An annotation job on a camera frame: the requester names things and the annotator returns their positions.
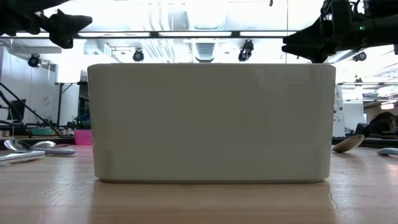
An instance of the computer monitor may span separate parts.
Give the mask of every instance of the computer monitor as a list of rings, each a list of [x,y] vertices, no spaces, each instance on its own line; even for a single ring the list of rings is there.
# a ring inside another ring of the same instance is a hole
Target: computer monitor
[[[25,105],[22,102],[20,102],[19,100],[14,100],[14,101],[11,101],[10,103],[11,103],[12,106],[14,106],[15,110],[13,108],[10,108],[8,110],[7,119],[8,120],[17,120],[19,118],[18,114],[17,114],[17,111],[22,116],[22,119],[24,119]]]

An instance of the ceiling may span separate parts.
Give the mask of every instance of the ceiling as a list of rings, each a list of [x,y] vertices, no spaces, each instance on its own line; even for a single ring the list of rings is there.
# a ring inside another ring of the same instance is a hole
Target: ceiling
[[[319,16],[323,0],[74,0],[59,7],[47,9],[50,16],[61,9],[67,14],[93,17],[85,35],[98,32],[132,32],[151,30],[261,30],[267,34],[286,35],[313,24]],[[142,49],[144,63],[197,63],[197,43],[214,44],[213,62],[239,63],[238,54],[244,39],[103,39],[75,40],[84,46],[81,66],[93,63],[133,63],[132,55]],[[304,58],[281,51],[282,39],[252,39],[254,52],[249,63],[310,63]],[[22,52],[30,54],[29,47],[57,47],[46,39],[16,39],[13,46],[23,46]],[[338,63],[337,82],[398,82],[398,65],[392,46],[365,50],[364,62],[354,62],[351,57]],[[63,54],[46,54],[42,57],[52,63],[65,60]],[[343,98],[380,98],[377,90],[383,86],[343,86]]]

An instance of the ceiling light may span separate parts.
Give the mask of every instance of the ceiling light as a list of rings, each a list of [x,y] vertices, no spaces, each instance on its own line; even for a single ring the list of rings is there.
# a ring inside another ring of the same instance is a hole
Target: ceiling light
[[[254,44],[252,40],[245,40],[242,46],[241,52],[239,53],[238,60],[240,62],[245,62],[249,60],[252,55],[252,51],[254,50]]]
[[[201,39],[185,39],[182,41],[184,44],[196,44],[196,43],[221,43],[221,44],[227,44],[229,43],[226,39],[206,39],[206,38],[201,38]]]
[[[149,32],[80,32],[80,37],[150,37]]]
[[[392,103],[381,105],[382,110],[391,110],[394,109],[394,105]]]
[[[378,99],[374,99],[374,100],[372,100],[372,99],[368,99],[368,100],[350,100],[350,99],[347,99],[347,100],[344,100],[344,101],[346,101],[346,102],[386,102],[386,103],[390,103],[391,102],[390,100],[378,100]]]
[[[337,83],[337,85],[355,85],[355,86],[360,86],[360,85],[398,85],[398,82],[364,82],[364,83],[342,82],[342,83]]]
[[[286,37],[287,32],[273,32],[273,31],[244,31],[241,32],[241,37]]]
[[[17,33],[17,35],[15,37],[31,37],[31,38],[45,37],[45,38],[49,38],[50,35],[47,32],[41,32],[41,33],[39,33],[37,35],[33,35],[33,34],[30,34],[30,33],[27,33],[27,32],[20,32],[20,33]]]
[[[161,37],[230,37],[231,34],[225,31],[159,32]]]

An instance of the wooden tabletop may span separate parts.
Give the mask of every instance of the wooden tabletop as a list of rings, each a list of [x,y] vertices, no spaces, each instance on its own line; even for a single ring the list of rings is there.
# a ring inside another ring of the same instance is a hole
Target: wooden tabletop
[[[109,184],[90,147],[0,166],[0,223],[398,223],[398,157],[332,154],[316,184]]]

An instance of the black equipment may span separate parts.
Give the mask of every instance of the black equipment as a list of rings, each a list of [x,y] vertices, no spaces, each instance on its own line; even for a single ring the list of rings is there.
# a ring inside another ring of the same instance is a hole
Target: black equipment
[[[12,121],[15,121],[18,119],[24,119],[26,100],[25,99],[23,99],[21,101],[14,100],[14,101],[11,101],[10,103],[13,107],[9,108],[7,119],[12,120]]]
[[[142,53],[142,49],[137,49],[134,55],[132,56],[132,59],[135,62],[141,62],[144,60],[144,53]]]
[[[315,23],[284,38],[282,51],[323,63],[341,50],[394,44],[398,55],[398,0],[364,0],[364,14],[348,0],[325,0]]]
[[[63,49],[73,48],[73,36],[93,22],[88,16],[66,15],[61,10],[50,18],[43,10],[69,0],[0,0],[0,35],[16,36],[17,32],[37,35],[40,29]]]
[[[354,62],[363,62],[367,59],[367,55],[365,52],[361,52],[353,57]]]
[[[40,68],[42,66],[40,55],[32,54],[30,59],[27,61],[27,64],[32,68]]]
[[[245,40],[242,46],[241,52],[239,53],[238,60],[245,62],[251,57],[251,52],[254,50],[254,45],[251,40]]]

